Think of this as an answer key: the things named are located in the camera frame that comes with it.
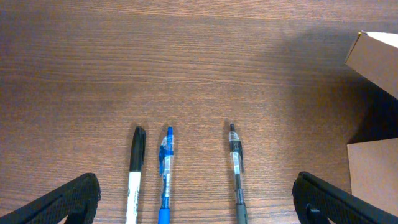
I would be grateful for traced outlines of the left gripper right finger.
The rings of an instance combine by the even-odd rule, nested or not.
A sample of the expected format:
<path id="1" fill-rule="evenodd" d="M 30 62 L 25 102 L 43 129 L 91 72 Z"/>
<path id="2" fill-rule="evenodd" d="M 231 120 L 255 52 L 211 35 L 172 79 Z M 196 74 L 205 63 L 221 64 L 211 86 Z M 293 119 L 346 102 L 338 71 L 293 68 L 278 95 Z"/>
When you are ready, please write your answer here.
<path id="1" fill-rule="evenodd" d="M 397 217 L 330 183 L 300 172 L 292 189 L 300 223 L 397 224 Z"/>

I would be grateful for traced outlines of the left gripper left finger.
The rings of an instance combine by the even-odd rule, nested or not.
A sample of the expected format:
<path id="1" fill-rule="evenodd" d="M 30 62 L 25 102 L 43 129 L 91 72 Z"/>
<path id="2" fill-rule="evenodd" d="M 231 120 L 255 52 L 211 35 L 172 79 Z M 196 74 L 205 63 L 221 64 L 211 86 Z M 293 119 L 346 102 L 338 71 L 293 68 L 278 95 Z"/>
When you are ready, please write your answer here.
<path id="1" fill-rule="evenodd" d="M 100 200 L 97 177 L 85 173 L 2 216 L 1 223 L 93 223 Z"/>

